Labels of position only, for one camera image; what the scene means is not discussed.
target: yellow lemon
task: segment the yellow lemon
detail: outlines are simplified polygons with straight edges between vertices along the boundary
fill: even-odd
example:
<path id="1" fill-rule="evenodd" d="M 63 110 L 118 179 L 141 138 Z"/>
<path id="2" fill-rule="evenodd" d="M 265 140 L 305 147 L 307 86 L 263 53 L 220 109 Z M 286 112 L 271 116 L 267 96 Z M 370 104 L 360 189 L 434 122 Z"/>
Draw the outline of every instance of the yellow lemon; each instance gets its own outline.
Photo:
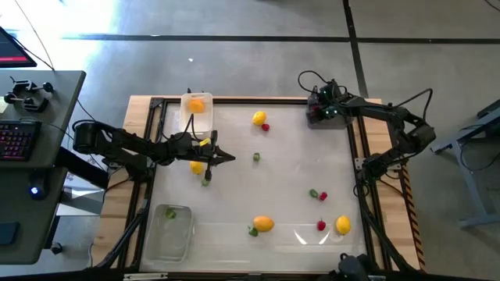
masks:
<path id="1" fill-rule="evenodd" d="M 337 226 L 337 231 L 342 235 L 347 234 L 351 230 L 351 222 L 349 222 L 349 218 L 345 215 L 339 216 L 335 225 Z"/>
<path id="2" fill-rule="evenodd" d="M 189 162 L 189 166 L 191 167 L 191 171 L 197 175 L 203 173 L 203 164 L 201 162 L 191 161 Z"/>
<path id="3" fill-rule="evenodd" d="M 266 216 L 260 215 L 260 216 L 256 216 L 253 219 L 253 226 L 258 231 L 266 232 L 266 231 L 270 231 L 274 227 L 274 222 L 272 219 L 270 219 Z"/>
<path id="4" fill-rule="evenodd" d="M 265 112 L 256 112 L 252 119 L 252 122 L 257 126 L 261 126 L 262 124 L 264 124 L 265 121 L 266 121 Z"/>
<path id="5" fill-rule="evenodd" d="M 187 106 L 193 113 L 203 113 L 205 111 L 205 105 L 199 99 L 190 100 Z"/>

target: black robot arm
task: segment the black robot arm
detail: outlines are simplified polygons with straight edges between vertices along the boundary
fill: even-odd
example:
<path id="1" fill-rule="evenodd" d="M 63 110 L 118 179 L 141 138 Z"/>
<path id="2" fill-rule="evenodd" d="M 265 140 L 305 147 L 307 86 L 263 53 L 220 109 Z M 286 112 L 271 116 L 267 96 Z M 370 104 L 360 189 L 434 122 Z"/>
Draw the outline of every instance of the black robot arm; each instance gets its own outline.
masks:
<path id="1" fill-rule="evenodd" d="M 427 89 L 422 93 L 432 92 Z M 347 126 L 352 117 L 365 116 L 386 121 L 395 132 L 397 144 L 383 154 L 373 154 L 362 165 L 364 178 L 377 179 L 383 176 L 389 166 L 412 157 L 427 147 L 435 138 L 434 128 L 410 113 L 402 106 L 379 105 L 353 94 L 341 93 L 340 87 L 332 80 L 319 91 L 312 91 L 308 98 L 306 113 L 309 123 L 319 123 L 325 119 L 342 119 Z M 405 123 L 415 128 L 405 132 Z"/>
<path id="2" fill-rule="evenodd" d="M 212 166 L 235 160 L 234 156 L 216 145 L 216 130 L 212 131 L 210 141 L 198 142 L 184 131 L 158 143 L 94 120 L 77 121 L 73 124 L 73 130 L 75 151 L 102 155 L 106 165 L 122 165 L 132 177 L 145 173 L 149 167 L 149 159 L 159 165 L 169 165 L 178 159 L 207 163 L 205 179 L 211 180 Z"/>

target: computer monitor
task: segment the computer monitor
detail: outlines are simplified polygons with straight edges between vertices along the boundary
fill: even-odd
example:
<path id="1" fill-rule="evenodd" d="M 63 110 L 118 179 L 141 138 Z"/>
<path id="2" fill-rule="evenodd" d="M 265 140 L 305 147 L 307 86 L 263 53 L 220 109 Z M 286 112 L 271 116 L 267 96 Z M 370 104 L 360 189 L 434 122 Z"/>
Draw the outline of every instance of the computer monitor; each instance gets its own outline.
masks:
<path id="1" fill-rule="evenodd" d="M 33 66 L 37 63 L 0 27 L 0 68 Z"/>

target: transparent bin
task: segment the transparent bin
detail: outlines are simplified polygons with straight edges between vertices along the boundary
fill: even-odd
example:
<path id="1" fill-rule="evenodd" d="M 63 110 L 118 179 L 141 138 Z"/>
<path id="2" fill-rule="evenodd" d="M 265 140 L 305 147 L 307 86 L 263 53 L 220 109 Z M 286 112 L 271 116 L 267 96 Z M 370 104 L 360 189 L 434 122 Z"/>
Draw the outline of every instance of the transparent bin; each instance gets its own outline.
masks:
<path id="1" fill-rule="evenodd" d="M 195 113 L 195 133 L 198 138 L 209 137 L 213 126 L 213 97 L 210 93 L 183 94 L 180 98 L 179 130 L 182 132 L 188 124 L 193 112 L 189 110 L 188 103 L 191 99 L 200 99 L 205 105 L 203 113 Z M 192 135 L 192 128 L 187 130 Z"/>
<path id="2" fill-rule="evenodd" d="M 174 219 L 165 216 L 168 208 L 176 212 Z M 188 256 L 193 222 L 193 214 L 189 207 L 158 205 L 149 228 L 145 257 L 149 261 L 182 262 Z"/>

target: keyboard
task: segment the keyboard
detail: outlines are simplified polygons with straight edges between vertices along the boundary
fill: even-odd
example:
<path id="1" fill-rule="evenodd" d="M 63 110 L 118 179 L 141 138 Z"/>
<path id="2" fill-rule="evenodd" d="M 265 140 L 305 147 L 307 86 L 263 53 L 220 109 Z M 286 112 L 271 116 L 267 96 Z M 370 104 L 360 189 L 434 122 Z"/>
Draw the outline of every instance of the keyboard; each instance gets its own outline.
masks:
<path id="1" fill-rule="evenodd" d="M 0 161 L 28 161 L 41 123 L 0 120 Z"/>

